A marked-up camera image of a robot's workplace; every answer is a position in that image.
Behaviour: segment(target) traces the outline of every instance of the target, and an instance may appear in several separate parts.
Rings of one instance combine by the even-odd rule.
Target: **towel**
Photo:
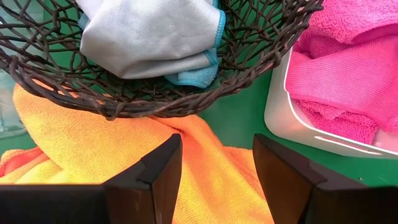
[[[213,1],[213,6],[218,6],[218,0],[207,0],[208,2]],[[225,17],[221,18],[222,21],[220,24],[224,27],[225,25]],[[206,57],[210,62],[210,66],[206,68],[199,68],[195,70],[190,70],[186,72],[180,72],[177,74],[166,75],[165,78],[173,83],[174,85],[190,85],[196,86],[199,88],[206,88],[210,86],[210,84],[215,79],[218,72],[218,59],[217,59],[217,49],[213,48],[211,50],[205,51]]]
[[[99,184],[179,133],[183,164],[173,223],[273,223],[252,152],[224,147],[197,116],[107,121],[19,86],[14,101],[38,148],[6,152],[0,183]]]
[[[323,6],[294,46],[290,97],[324,131],[366,144],[379,128],[398,133],[398,0]]]
[[[125,79],[214,66],[207,51],[221,42],[225,13],[210,1],[78,0],[89,19],[80,51]]]

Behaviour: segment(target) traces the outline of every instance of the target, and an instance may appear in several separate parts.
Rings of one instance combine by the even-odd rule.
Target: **brown wicker basket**
[[[238,93],[278,66],[281,56],[308,27],[311,14],[322,9],[322,0],[220,0],[227,18],[218,49],[222,62],[216,80],[202,90],[175,86],[163,77],[122,80],[89,63],[79,51],[81,10],[74,0],[6,2],[17,5],[15,10],[0,0],[3,11],[17,22],[7,23],[0,17],[0,69],[33,95],[109,120],[186,116],[205,110],[219,97]],[[29,15],[31,2],[43,7],[44,21],[34,21]],[[16,42],[22,42],[22,47],[16,47]],[[28,47],[43,55],[28,53]]]

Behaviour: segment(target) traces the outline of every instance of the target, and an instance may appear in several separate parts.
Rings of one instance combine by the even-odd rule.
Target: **gray microfiber cloth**
[[[87,15],[83,55],[125,78],[150,78],[212,66],[225,14],[210,0],[77,0]]]

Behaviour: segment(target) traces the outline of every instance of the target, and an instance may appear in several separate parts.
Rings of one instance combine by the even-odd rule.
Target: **orange towel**
[[[3,156],[1,183],[102,183],[180,133],[183,165],[174,223],[273,223],[252,152],[224,147],[197,116],[107,121],[19,86],[14,102],[40,148]]]

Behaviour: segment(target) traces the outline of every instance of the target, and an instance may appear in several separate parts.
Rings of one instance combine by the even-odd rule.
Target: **pink microfiber cloth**
[[[313,125],[372,144],[398,133],[398,0],[325,0],[294,47],[286,89]]]

